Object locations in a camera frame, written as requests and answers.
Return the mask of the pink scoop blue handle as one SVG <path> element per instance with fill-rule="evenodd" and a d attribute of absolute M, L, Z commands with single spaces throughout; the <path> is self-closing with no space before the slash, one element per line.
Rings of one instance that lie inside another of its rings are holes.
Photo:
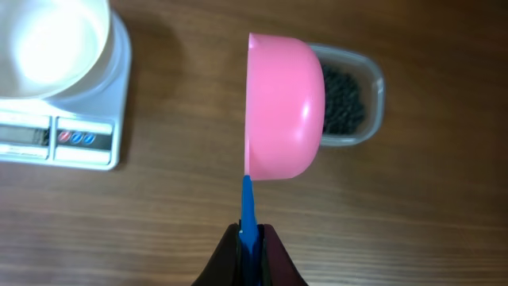
<path fill-rule="evenodd" d="M 292 37 L 250 33 L 241 194 L 241 282 L 261 283 L 253 182 L 302 174 L 321 141 L 325 84 L 316 54 Z"/>

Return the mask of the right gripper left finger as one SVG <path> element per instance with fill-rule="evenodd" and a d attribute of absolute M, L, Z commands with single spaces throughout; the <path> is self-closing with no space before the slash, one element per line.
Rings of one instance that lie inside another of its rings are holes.
<path fill-rule="evenodd" d="M 237 237 L 239 225 L 230 224 L 212 256 L 192 286 L 237 286 Z"/>

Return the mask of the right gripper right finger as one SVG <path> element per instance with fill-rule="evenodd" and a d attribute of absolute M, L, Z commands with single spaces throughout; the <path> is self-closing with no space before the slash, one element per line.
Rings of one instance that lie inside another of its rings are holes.
<path fill-rule="evenodd" d="M 261 285 L 307 286 L 275 228 L 269 224 L 262 224 L 260 231 L 262 234 Z"/>

